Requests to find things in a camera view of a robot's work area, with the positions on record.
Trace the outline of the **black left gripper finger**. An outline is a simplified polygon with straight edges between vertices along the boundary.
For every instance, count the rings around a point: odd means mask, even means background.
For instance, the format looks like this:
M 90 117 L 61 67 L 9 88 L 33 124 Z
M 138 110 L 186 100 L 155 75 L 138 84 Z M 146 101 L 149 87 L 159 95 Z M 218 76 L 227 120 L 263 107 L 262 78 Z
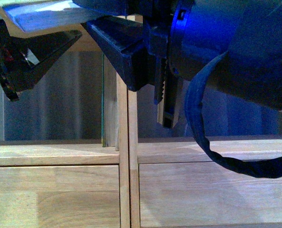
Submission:
M 54 63 L 79 40 L 78 30 L 31 38 L 12 37 L 0 19 L 0 85 L 11 101 L 33 89 Z

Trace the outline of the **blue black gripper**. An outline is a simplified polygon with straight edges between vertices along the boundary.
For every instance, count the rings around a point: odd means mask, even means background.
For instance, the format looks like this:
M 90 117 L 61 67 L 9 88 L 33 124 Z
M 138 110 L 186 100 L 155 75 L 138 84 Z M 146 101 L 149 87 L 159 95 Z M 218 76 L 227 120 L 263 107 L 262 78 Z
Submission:
M 180 0 L 78 0 L 96 14 L 82 26 L 97 43 L 130 91 L 153 85 L 158 122 L 178 121 L 182 79 L 169 68 L 171 26 L 184 18 Z

